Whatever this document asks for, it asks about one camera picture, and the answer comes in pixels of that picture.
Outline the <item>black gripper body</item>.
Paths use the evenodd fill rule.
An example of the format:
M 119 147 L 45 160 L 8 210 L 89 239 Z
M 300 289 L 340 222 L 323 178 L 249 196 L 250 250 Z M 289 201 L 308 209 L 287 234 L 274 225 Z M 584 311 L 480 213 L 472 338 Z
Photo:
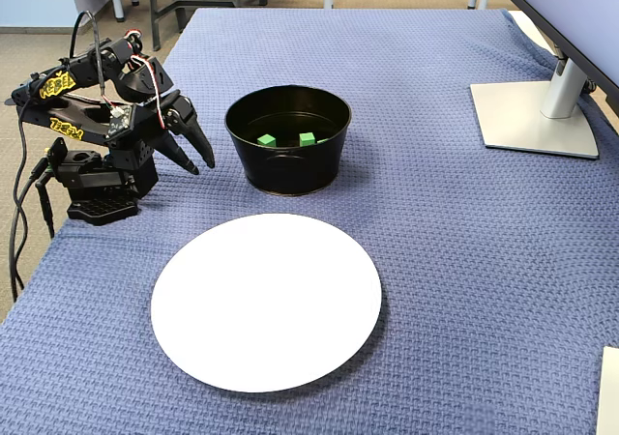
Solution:
M 166 130 L 161 127 L 157 112 L 138 103 L 133 105 L 133 131 L 151 148 L 163 153 Z

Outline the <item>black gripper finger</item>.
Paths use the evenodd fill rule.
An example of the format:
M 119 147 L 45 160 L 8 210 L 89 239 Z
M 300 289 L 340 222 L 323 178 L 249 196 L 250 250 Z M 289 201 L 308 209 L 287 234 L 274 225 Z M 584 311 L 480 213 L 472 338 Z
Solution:
M 156 134 L 152 138 L 152 147 L 191 174 L 199 174 L 198 167 L 189 159 L 168 131 Z
M 165 96 L 165 123 L 173 133 L 189 140 L 209 168 L 215 167 L 212 146 L 198 124 L 197 112 L 188 97 L 182 94 Z

